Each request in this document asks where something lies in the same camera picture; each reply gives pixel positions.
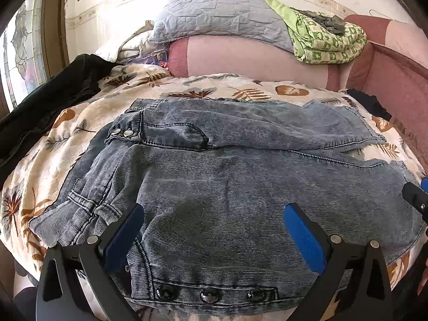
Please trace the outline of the person's right hand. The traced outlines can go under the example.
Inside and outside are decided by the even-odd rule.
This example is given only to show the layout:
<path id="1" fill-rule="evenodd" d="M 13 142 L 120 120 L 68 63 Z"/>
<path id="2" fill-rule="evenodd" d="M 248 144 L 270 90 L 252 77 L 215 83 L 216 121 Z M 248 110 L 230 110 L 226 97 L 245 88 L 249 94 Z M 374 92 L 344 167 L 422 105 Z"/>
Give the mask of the person's right hand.
<path id="1" fill-rule="evenodd" d="M 422 290 L 424 289 L 424 286 L 427 284 L 428 281 L 428 267 L 425 267 L 424 272 L 422 274 L 422 279 L 417 287 L 417 294 L 419 295 Z"/>

